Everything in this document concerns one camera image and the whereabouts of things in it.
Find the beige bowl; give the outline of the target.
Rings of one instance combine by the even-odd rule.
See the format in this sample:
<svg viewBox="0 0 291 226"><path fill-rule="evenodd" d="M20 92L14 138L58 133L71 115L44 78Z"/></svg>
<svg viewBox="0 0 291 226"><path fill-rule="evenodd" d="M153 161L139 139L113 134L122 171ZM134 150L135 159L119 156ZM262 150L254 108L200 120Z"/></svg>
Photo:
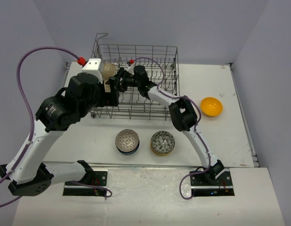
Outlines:
<svg viewBox="0 0 291 226"><path fill-rule="evenodd" d="M110 82L109 81L103 81L104 84L104 89L106 93L110 93L111 92L111 88L110 88Z"/></svg>
<svg viewBox="0 0 291 226"><path fill-rule="evenodd" d="M109 77L113 77L117 73L117 67L109 62L103 64L102 79L108 80Z"/></svg>

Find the brown lattice pattern bowl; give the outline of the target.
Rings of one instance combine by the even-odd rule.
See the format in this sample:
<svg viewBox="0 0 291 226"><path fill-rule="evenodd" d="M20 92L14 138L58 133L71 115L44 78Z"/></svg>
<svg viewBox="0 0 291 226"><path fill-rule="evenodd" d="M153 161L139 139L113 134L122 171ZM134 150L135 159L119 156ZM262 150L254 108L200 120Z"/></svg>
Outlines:
<svg viewBox="0 0 291 226"><path fill-rule="evenodd" d="M138 134L132 129L124 129L115 137L116 148L129 152L139 147L140 139Z"/></svg>

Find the blue white floral bowl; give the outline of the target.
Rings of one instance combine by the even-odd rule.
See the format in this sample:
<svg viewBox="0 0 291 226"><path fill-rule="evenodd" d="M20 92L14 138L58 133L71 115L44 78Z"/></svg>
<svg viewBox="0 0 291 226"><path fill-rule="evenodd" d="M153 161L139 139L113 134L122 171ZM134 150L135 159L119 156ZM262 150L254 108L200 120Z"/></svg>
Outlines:
<svg viewBox="0 0 291 226"><path fill-rule="evenodd" d="M117 150L118 150L120 153L124 154L124 155L131 155L131 154L135 153L135 152L138 150L138 147L135 148L135 149L132 150L132 151L129 151L129 152L126 152L126 151L120 150L119 148L117 148Z"/></svg>

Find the pink patterned bowl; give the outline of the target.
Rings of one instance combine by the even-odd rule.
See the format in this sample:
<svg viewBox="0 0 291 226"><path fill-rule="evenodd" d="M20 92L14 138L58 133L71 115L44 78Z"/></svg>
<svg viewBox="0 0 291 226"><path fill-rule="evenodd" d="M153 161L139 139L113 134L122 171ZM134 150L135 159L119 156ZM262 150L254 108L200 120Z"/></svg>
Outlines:
<svg viewBox="0 0 291 226"><path fill-rule="evenodd" d="M167 131L158 131L151 137L150 147L152 151L158 153L172 152L175 147L175 139Z"/></svg>

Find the yellow teal flower bowl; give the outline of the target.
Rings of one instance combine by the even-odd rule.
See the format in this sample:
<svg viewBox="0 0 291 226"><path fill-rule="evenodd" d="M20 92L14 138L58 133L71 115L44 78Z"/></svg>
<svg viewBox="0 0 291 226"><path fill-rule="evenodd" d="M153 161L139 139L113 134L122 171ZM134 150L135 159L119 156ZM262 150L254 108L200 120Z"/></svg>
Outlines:
<svg viewBox="0 0 291 226"><path fill-rule="evenodd" d="M154 152L152 151L155 155L158 155L158 156L168 156L171 152L168 152L168 153L158 153L158 152Z"/></svg>

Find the beige front bowl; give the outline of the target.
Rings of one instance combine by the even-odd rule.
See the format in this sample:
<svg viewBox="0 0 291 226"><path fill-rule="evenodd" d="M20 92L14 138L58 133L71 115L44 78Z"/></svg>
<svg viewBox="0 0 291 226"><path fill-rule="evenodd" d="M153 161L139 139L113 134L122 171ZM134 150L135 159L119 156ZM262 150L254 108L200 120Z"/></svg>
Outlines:
<svg viewBox="0 0 291 226"><path fill-rule="evenodd" d="M110 88L110 82L109 81L103 81L104 84L104 89L106 93L110 93L111 92L111 88Z"/></svg>

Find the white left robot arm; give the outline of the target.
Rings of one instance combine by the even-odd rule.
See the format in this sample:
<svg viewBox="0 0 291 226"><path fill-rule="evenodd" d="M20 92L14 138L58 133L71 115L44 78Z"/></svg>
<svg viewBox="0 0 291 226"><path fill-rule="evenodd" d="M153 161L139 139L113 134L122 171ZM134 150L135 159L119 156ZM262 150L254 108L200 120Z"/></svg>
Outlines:
<svg viewBox="0 0 291 226"><path fill-rule="evenodd" d="M79 73L42 102L23 149L9 164L0 165L0 176L10 180L8 189L13 196L36 196L64 182L92 187L94 171L84 160L59 164L43 160L70 125L80 122L93 107L106 105L106 96L95 75Z"/></svg>

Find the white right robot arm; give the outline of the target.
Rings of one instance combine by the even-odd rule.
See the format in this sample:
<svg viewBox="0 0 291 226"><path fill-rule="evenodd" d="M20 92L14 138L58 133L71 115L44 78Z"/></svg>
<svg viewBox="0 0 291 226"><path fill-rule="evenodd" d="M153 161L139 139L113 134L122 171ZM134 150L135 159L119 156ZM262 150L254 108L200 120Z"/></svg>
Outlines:
<svg viewBox="0 0 291 226"><path fill-rule="evenodd" d="M172 95L152 82L144 66L133 67L133 73L121 67L115 75L117 90L125 92L128 87L137 88L139 93L148 100L155 101L167 107L173 126L182 132L195 149L202 167L201 174L210 185L215 185L221 180L225 167L213 152L211 152L197 130L201 115L197 115L193 101L187 96Z"/></svg>

